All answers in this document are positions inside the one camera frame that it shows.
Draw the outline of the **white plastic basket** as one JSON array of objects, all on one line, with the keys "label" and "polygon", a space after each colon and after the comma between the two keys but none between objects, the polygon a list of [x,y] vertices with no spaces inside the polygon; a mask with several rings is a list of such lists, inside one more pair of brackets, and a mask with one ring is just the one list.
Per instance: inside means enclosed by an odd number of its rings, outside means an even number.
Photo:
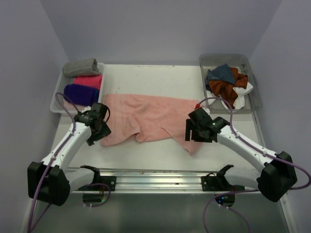
[{"label": "white plastic basket", "polygon": [[[103,95],[104,95],[104,82],[105,82],[105,76],[106,76],[106,64],[98,63],[98,68],[99,68],[101,74],[103,75],[101,85],[100,85],[100,90],[98,91],[99,92],[98,102],[101,102],[103,99]],[[70,104],[69,102],[66,102],[66,100],[64,99],[64,97],[62,95],[55,96],[55,94],[58,92],[63,94],[66,85],[72,84],[72,83],[73,83],[73,79],[66,78],[63,74],[62,69],[61,69],[57,83],[56,83],[56,87],[54,89],[54,94],[53,94],[53,97],[52,97],[52,100],[50,103],[50,111],[51,112],[66,115],[65,110],[61,106],[61,104],[62,104],[63,106],[66,107],[66,109],[71,114],[73,114],[73,115],[76,114],[77,111],[76,111],[75,107],[72,104]]]}]

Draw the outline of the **purple rolled towel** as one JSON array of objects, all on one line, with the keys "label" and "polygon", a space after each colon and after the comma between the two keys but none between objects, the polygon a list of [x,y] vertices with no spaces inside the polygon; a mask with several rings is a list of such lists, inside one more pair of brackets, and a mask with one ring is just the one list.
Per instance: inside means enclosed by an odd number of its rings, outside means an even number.
[{"label": "purple rolled towel", "polygon": [[79,84],[68,84],[64,89],[65,100],[76,105],[91,106],[98,101],[99,90]]}]

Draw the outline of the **brown towel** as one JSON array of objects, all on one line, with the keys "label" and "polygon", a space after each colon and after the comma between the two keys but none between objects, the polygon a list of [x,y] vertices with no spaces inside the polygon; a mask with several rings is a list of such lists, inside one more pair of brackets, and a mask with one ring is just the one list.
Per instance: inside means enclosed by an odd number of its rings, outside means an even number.
[{"label": "brown towel", "polygon": [[233,87],[246,88],[248,82],[248,76],[239,73],[236,67],[230,67],[236,83],[230,84],[223,81],[209,81],[209,85],[206,86],[207,90],[212,92],[215,96],[221,96],[222,99],[226,100],[232,108],[234,101],[237,99],[238,94],[233,90]]}]

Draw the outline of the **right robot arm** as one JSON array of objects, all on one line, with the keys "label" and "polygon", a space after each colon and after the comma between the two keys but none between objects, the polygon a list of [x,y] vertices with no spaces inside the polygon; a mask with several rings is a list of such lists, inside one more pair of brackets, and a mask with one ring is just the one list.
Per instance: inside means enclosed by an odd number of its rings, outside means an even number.
[{"label": "right robot arm", "polygon": [[242,191],[249,187],[259,190],[268,200],[277,202],[297,182],[293,160],[288,153],[276,153],[261,147],[236,132],[222,117],[212,119],[202,107],[189,113],[185,140],[216,142],[226,146],[257,171],[253,174],[250,170],[233,170],[233,165],[226,165],[215,175],[201,178],[204,191]]}]

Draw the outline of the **light pink towel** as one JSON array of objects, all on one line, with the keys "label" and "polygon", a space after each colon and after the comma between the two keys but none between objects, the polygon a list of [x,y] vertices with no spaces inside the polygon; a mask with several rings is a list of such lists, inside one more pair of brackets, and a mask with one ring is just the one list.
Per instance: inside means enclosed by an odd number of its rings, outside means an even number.
[{"label": "light pink towel", "polygon": [[106,94],[104,105],[110,109],[107,123],[111,134],[100,140],[103,147],[113,146],[134,136],[137,142],[174,139],[190,154],[201,143],[185,140],[186,120],[197,100],[138,94]]}]

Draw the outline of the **white cloth in bin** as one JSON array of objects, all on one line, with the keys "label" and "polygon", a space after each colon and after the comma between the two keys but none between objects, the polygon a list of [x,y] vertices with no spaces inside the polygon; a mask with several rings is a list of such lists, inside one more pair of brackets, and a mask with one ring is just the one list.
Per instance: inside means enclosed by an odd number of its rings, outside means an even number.
[{"label": "white cloth in bin", "polygon": [[[233,90],[238,94],[237,99],[233,103],[233,110],[239,110],[245,107],[245,96],[253,90],[253,86],[250,82],[247,82],[246,88],[233,87]],[[215,97],[214,94],[208,90],[206,91],[206,94],[207,98]],[[216,101],[216,99],[208,99],[208,105],[212,105],[214,101]],[[222,100],[221,103],[225,109],[229,110],[227,105]]]}]

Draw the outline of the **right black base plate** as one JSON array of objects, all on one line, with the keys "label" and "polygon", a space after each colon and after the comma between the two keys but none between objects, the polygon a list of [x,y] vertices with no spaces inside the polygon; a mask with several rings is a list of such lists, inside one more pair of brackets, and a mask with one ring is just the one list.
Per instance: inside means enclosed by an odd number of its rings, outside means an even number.
[{"label": "right black base plate", "polygon": [[221,191],[244,191],[245,187],[241,185],[231,185],[222,173],[209,173],[201,177],[202,191],[204,192],[221,192]]}]

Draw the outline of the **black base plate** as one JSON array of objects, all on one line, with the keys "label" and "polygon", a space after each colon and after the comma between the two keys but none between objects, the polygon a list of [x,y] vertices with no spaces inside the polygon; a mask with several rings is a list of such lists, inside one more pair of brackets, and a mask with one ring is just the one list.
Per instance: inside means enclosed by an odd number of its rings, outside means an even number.
[{"label": "black base plate", "polygon": [[222,173],[209,173],[201,177],[202,191],[204,192],[221,192],[221,191],[244,191],[245,187],[241,185],[231,185]]},{"label": "black base plate", "polygon": [[[117,177],[116,176],[100,176],[95,181],[93,181],[92,184],[94,183],[106,184],[110,188],[110,191],[113,192],[116,189]],[[105,186],[101,186],[101,185],[95,185],[95,186],[85,185],[85,186],[80,187],[78,191],[102,191],[104,192],[104,191],[108,191],[108,188]]]}]

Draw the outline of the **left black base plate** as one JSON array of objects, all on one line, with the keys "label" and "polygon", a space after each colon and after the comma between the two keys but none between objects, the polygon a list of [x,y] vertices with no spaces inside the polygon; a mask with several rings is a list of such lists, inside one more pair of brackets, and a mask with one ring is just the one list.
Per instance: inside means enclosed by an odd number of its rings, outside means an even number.
[{"label": "left black base plate", "polygon": [[[110,188],[110,191],[113,192],[116,189],[117,177],[116,176],[100,176],[95,181],[93,181],[92,184],[94,183],[106,184]],[[85,185],[85,186],[80,187],[78,191],[102,191],[104,192],[104,191],[108,191],[108,188],[105,186],[101,186],[101,185],[95,185],[95,186]]]}]

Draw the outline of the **hot pink rolled towel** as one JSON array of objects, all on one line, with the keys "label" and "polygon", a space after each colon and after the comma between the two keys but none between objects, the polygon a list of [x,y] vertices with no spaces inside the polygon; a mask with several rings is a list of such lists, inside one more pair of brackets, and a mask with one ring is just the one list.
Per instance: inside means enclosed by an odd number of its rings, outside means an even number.
[{"label": "hot pink rolled towel", "polygon": [[73,83],[77,85],[83,85],[100,90],[102,84],[103,75],[96,76],[78,76],[74,78]]}]

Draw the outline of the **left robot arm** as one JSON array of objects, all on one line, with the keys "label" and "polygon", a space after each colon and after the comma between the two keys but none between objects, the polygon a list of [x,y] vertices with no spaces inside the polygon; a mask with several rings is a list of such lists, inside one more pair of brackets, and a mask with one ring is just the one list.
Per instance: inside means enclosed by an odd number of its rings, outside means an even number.
[{"label": "left robot arm", "polygon": [[99,169],[86,165],[72,173],[67,173],[67,169],[84,143],[92,146],[111,134],[107,125],[109,118],[108,106],[98,102],[73,116],[69,131],[57,147],[41,162],[31,162],[28,166],[29,197],[61,206],[71,192],[83,186],[97,190],[101,185]]}]

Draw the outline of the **blue grey towel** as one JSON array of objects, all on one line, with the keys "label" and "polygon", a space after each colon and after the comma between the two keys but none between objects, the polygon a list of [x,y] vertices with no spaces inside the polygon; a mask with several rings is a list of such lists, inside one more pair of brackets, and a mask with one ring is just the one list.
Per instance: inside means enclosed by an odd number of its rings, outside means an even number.
[{"label": "blue grey towel", "polygon": [[209,85],[209,81],[223,81],[230,84],[235,84],[236,80],[228,64],[220,65],[213,70],[207,71],[207,76],[205,79],[205,85]]}]

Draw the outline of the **aluminium mounting rail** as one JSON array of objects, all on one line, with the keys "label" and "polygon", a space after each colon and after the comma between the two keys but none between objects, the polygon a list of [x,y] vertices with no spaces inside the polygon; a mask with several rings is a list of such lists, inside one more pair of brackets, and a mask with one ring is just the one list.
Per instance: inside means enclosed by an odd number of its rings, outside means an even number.
[{"label": "aluminium mounting rail", "polygon": [[231,185],[241,185],[245,190],[257,189],[260,176],[254,169],[239,170],[236,167],[224,167],[218,172],[207,171],[161,171],[161,170],[99,170],[100,176],[116,176],[118,194],[201,194],[201,177],[209,173],[222,173]]}]

